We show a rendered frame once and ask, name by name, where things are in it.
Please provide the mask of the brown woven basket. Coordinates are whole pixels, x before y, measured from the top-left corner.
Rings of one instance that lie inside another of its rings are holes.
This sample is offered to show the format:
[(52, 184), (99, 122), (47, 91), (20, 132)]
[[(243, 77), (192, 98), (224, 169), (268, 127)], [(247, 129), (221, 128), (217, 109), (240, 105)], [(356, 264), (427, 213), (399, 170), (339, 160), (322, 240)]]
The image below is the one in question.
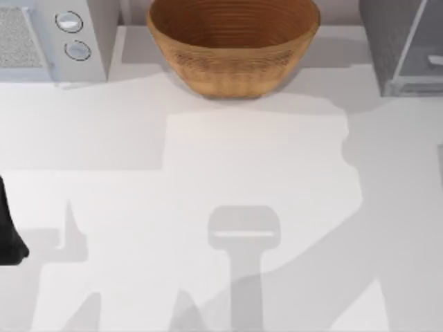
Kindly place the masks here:
[(195, 93), (258, 98), (279, 87), (320, 26), (314, 0), (153, 0), (147, 27)]

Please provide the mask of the round microwave knob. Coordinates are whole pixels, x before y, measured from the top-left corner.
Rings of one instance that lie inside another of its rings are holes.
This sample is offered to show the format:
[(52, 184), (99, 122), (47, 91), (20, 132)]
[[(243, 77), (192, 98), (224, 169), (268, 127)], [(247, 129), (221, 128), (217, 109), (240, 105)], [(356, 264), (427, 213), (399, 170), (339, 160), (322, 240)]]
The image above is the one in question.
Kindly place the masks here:
[(65, 33), (78, 33), (84, 25), (81, 16), (73, 11), (57, 13), (55, 15), (55, 24)]
[(91, 56), (90, 47), (80, 40), (74, 40), (70, 41), (69, 43), (65, 43), (64, 52), (67, 57), (77, 62), (86, 61)]

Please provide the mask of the pale microwave oven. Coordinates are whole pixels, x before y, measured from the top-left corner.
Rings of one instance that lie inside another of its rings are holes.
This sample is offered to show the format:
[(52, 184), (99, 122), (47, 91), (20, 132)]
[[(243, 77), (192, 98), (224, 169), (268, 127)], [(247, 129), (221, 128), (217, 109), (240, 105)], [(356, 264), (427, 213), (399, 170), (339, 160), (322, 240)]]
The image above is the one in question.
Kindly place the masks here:
[[(55, 15), (66, 11), (81, 16), (80, 32), (56, 26)], [(0, 0), (0, 82), (106, 82), (119, 20), (120, 0)], [(74, 40), (90, 47), (88, 60), (66, 56)]]

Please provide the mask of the grey cabinet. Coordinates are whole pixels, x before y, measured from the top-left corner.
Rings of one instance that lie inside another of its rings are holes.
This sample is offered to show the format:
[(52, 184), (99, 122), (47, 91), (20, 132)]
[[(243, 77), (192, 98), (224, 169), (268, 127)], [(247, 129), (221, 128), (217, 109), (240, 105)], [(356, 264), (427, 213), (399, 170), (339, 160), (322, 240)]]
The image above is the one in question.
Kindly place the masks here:
[(383, 97), (443, 97), (443, 0), (359, 0)]

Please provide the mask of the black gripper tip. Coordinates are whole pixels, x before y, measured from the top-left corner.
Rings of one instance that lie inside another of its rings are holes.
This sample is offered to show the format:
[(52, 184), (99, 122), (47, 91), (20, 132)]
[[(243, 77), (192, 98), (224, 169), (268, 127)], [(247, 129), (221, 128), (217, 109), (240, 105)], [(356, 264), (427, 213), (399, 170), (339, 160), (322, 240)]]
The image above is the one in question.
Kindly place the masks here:
[(29, 254), (28, 246), (13, 223), (6, 188), (0, 176), (0, 266), (17, 266)]

